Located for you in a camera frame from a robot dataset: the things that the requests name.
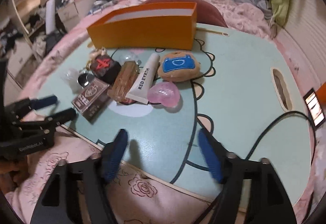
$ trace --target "white tube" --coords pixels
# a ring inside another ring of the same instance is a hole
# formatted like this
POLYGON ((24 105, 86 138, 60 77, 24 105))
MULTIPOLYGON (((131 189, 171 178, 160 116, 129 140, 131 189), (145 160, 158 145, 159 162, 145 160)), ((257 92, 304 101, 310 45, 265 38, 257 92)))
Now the white tube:
POLYGON ((139 73, 137 80, 131 87, 130 91, 128 91, 126 98, 135 100, 137 102, 148 104, 147 93, 151 88, 153 79, 155 77, 155 73, 157 67, 159 65, 160 56, 156 53, 153 53, 146 65, 139 73))

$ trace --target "red x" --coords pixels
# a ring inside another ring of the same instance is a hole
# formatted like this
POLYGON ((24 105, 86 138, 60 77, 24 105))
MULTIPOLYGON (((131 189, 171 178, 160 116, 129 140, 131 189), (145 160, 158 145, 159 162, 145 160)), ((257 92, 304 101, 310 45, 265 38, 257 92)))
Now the red x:
POLYGON ((102 68, 109 67, 111 59, 110 58, 105 58, 105 59, 101 60, 101 59, 98 58, 98 59, 96 59, 96 61, 98 62, 96 70, 99 70, 99 69, 102 69, 102 68))

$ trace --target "open cardboard box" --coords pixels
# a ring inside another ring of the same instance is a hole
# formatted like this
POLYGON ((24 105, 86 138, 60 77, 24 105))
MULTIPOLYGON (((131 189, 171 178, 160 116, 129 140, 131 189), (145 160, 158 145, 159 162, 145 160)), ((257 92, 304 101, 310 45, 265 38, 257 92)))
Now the open cardboard box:
POLYGON ((191 50, 197 11, 193 2, 143 4, 114 10, 87 28, 97 49, 155 47, 191 50))

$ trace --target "pink blanket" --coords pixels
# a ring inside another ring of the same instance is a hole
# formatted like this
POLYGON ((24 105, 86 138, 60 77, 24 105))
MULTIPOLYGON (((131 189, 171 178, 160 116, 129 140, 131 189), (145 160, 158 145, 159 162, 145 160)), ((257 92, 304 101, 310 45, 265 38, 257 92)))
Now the pink blanket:
MULTIPOLYGON (((35 97, 47 77, 60 63, 82 42, 88 39, 86 28, 100 17, 112 10, 139 5, 146 0, 124 0, 105 9, 102 13, 85 17, 69 34, 67 34, 43 60, 20 94, 20 98, 35 97)), ((214 5, 222 14, 229 28, 244 31, 270 40, 269 27, 263 13, 251 4, 237 5, 231 0, 205 0, 214 5)), ((85 141, 56 136, 55 146, 50 150, 30 156, 31 177, 14 192, 7 194, 11 205, 26 223, 30 222, 36 201, 53 168, 59 160, 75 162, 86 159, 97 151, 85 141)), ((304 202, 295 206, 298 222, 301 223, 307 206, 310 189, 304 193, 304 202)), ((187 194, 175 191, 155 180, 143 177, 134 169, 121 165, 118 176, 108 187, 108 198, 119 223, 192 223, 208 206, 208 203, 187 194)))

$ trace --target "table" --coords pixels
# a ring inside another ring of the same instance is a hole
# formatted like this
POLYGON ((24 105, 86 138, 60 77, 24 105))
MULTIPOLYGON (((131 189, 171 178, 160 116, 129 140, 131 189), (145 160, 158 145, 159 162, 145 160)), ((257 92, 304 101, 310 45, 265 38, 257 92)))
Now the table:
MULTIPOLYGON (((89 40, 77 48, 48 78, 39 97, 55 94, 55 111, 71 107, 74 98, 60 78, 68 68, 81 69, 88 59, 89 40)), ((133 49, 144 65, 153 52, 169 49, 133 49)), ((127 49, 110 49, 118 59, 127 49)), ((161 105, 119 105, 110 101, 92 123, 78 116, 69 127, 97 144, 111 142, 120 128, 129 132, 124 160, 170 186, 213 199, 221 191, 209 175, 198 147, 198 130, 205 126, 225 148, 242 158, 260 133, 285 109, 273 84, 273 69, 281 72, 292 109, 305 112, 293 76, 276 46, 232 29, 197 24, 192 50, 203 77, 178 83, 182 104, 176 109, 161 105)), ((49 114, 54 109, 42 110, 49 114)), ((278 123, 259 143, 251 160, 271 160, 291 203, 304 191, 310 173, 310 140, 307 121, 289 117, 278 123)))

